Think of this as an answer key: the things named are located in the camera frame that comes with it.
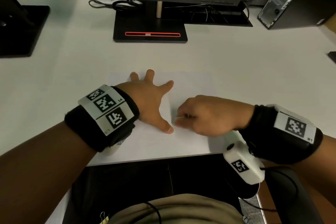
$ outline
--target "monitor stand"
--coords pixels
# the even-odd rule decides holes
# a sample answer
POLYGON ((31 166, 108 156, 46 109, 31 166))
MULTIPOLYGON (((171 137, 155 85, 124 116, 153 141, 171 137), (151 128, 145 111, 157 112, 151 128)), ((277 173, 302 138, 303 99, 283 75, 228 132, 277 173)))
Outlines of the monitor stand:
POLYGON ((113 40, 117 43, 186 43, 184 22, 156 18, 156 1, 146 1, 138 11, 117 11, 113 40))
POLYGON ((0 0, 0 58, 31 56, 49 12, 49 6, 0 0))

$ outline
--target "forearm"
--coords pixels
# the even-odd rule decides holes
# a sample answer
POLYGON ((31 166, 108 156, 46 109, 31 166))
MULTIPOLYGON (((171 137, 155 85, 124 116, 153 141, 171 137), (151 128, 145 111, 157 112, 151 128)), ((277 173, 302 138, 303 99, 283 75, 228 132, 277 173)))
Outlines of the forearm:
POLYGON ((317 151, 293 165, 309 184, 336 207, 336 139, 324 135, 317 151))
POLYGON ((61 122, 0 156, 2 221, 44 224, 95 154, 61 122))

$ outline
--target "left hand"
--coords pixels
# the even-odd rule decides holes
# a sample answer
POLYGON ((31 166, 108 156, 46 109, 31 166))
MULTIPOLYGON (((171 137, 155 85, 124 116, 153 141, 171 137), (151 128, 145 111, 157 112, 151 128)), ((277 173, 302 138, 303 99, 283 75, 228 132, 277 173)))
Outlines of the left hand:
POLYGON ((140 111, 139 120, 157 127, 162 132, 171 134, 174 128, 161 117, 159 107, 162 97, 171 90, 174 85, 173 81, 169 81, 161 86, 153 84, 154 71, 147 70, 144 80, 139 80, 137 73, 132 72, 131 81, 116 85, 117 88, 127 93, 136 103, 140 111))

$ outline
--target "black wristband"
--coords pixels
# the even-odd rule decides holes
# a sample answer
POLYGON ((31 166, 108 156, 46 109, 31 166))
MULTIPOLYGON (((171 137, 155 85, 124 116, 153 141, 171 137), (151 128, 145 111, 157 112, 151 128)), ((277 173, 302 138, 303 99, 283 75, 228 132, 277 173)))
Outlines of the black wristband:
POLYGON ((86 142, 92 149, 102 152, 106 147, 110 147, 125 139, 132 133, 135 127, 134 122, 139 118, 140 112, 133 99, 117 87, 115 89, 127 102, 134 117, 125 122, 121 127, 106 136, 99 128, 96 121, 81 105, 77 106, 65 115, 65 124, 86 142))
POLYGON ((281 165, 294 164, 312 155, 321 145, 321 130, 316 128, 314 143, 311 144, 275 128, 277 114, 274 107, 255 106, 248 127, 239 130, 250 152, 281 165))

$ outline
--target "red outline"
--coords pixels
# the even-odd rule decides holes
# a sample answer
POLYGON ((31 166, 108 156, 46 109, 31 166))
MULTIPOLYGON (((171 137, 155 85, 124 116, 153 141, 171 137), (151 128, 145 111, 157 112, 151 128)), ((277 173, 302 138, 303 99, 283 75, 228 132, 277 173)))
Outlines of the red outline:
POLYGON ((181 37, 180 33, 163 33, 163 32, 125 32, 125 36, 162 36, 162 37, 181 37), (163 34, 163 35, 128 35, 127 33, 138 34, 163 34))

